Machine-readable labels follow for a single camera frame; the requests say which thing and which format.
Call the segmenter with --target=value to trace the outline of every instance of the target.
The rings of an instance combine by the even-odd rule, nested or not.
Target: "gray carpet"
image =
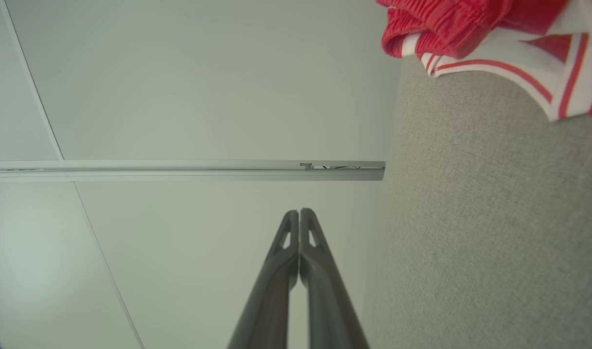
[[[363,325],[372,349],[592,348],[592,117],[402,60]]]

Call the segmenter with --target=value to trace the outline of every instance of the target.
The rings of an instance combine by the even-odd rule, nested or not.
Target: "red stripe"
[[[578,74],[580,73],[580,67],[582,66],[582,60],[584,60],[584,51],[587,49],[587,42],[589,41],[588,34],[584,33],[580,37],[580,45],[578,46],[578,54],[576,55],[576,61],[574,67],[571,69],[569,74],[568,83],[565,86],[563,97],[561,99],[561,105],[559,106],[559,119],[565,119],[567,117],[567,108],[569,106],[569,100],[571,99],[571,93],[578,80]]]
[[[432,61],[433,61],[433,57],[434,56],[435,55],[432,53],[432,56],[429,57],[429,61],[427,62],[427,66],[425,67],[425,70],[427,70],[427,73],[429,73],[429,65],[432,64]]]
[[[498,67],[501,69],[505,69],[511,73],[514,73],[518,77],[521,77],[522,79],[526,80],[526,82],[531,84],[531,86],[533,86],[535,89],[537,89],[537,91],[539,93],[541,93],[544,98],[546,98],[546,101],[548,101],[548,103],[552,102],[552,94],[550,93],[550,91],[548,91],[534,77],[531,77],[531,75],[529,75],[526,71],[524,71],[520,68],[517,68],[515,66],[512,66],[511,64],[506,64],[503,62],[493,61],[493,60],[468,60],[468,61],[464,61],[464,62],[445,64],[445,65],[438,67],[437,70],[453,68],[456,66],[463,66],[463,65],[469,65],[469,64],[491,65],[491,66],[495,66],[495,67]]]

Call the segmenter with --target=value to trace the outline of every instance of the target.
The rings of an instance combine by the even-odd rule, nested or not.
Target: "white panel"
[[[8,5],[66,159],[385,159],[371,0]]]
[[[138,349],[73,183],[0,183],[5,349]]]
[[[0,161],[57,159],[43,109],[5,14],[0,6]]]
[[[320,219],[357,314],[381,182],[77,183],[147,349],[224,349],[283,215]],[[289,347],[307,348],[307,298],[290,293]]]

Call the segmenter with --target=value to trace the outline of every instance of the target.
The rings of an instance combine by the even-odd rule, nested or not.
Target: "red and white garment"
[[[592,0],[378,0],[393,57],[431,77],[480,70],[524,88],[555,121],[592,114]]]

